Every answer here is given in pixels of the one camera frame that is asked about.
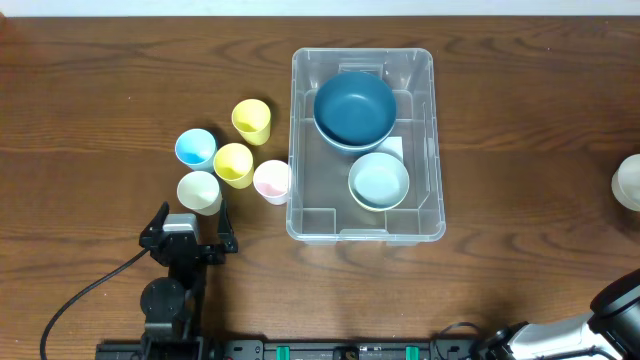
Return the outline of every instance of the wood grain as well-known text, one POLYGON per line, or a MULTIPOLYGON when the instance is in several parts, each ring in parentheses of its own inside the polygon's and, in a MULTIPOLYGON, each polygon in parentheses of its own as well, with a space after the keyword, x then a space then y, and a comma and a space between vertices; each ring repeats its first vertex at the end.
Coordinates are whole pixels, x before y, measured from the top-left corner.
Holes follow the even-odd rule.
MULTIPOLYGON (((588 310, 638 267, 640 219, 610 191, 640 152, 637 18, 7 19, 0 30, 0 359, 34 359, 46 322, 138 251, 188 169, 192 127, 240 141, 233 106, 274 111, 257 161, 288 153, 300 47, 420 47, 435 62, 447 233, 437 243, 308 247, 285 209, 223 188, 241 252, 209 274, 204 324, 222 339, 427 337, 588 310)), ((212 235, 217 219, 202 219, 212 235)), ((73 306, 51 359, 136 339, 144 258, 73 306)))

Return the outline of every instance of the clear plastic container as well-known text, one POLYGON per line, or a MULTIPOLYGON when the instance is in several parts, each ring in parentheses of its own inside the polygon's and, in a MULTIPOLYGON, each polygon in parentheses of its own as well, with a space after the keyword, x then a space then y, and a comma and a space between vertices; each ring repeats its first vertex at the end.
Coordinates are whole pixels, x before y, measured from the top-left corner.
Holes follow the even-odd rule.
POLYGON ((289 164, 292 183, 287 232, 308 244, 342 240, 413 245, 439 240, 445 232, 444 201, 433 82, 433 58, 424 49, 313 49, 293 55, 289 164), (358 156, 323 140, 313 102, 332 76, 364 71, 384 80, 398 110, 391 137, 402 137, 409 193, 400 205, 370 212, 351 197, 349 169, 358 156))

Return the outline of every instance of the green tape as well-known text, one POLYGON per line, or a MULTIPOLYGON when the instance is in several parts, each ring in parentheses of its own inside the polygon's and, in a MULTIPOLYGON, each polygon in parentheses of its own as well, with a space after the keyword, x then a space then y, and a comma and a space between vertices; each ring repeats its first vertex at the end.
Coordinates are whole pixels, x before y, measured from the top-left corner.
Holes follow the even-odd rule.
POLYGON ((420 348, 417 346, 407 346, 406 360, 420 360, 420 348))
POLYGON ((289 360, 288 346, 278 346, 276 348, 276 360, 289 360))

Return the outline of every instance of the bowl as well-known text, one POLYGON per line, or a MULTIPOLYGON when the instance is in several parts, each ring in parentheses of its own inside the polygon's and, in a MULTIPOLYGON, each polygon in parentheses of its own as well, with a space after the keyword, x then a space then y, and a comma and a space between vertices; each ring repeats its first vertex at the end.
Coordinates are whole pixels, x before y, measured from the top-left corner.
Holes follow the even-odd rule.
POLYGON ((349 171, 349 191, 369 211, 386 211, 400 205, 409 192, 409 172, 396 157, 370 153, 349 171))
POLYGON ((366 152, 386 139, 396 120, 391 88, 377 76, 344 72, 327 81, 314 100, 314 119, 322 137, 347 152, 366 152))

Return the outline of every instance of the yellow cup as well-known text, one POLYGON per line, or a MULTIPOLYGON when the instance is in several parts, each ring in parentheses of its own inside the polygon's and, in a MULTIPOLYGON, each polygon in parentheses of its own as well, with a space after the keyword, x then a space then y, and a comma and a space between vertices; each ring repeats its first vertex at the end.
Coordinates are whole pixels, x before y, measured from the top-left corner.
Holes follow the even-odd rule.
POLYGON ((242 144, 225 145, 213 158, 213 169, 227 184, 244 189, 253 181, 253 155, 242 144))
POLYGON ((231 113, 231 122, 251 145, 262 145, 271 135, 271 111, 260 100, 241 101, 231 113))

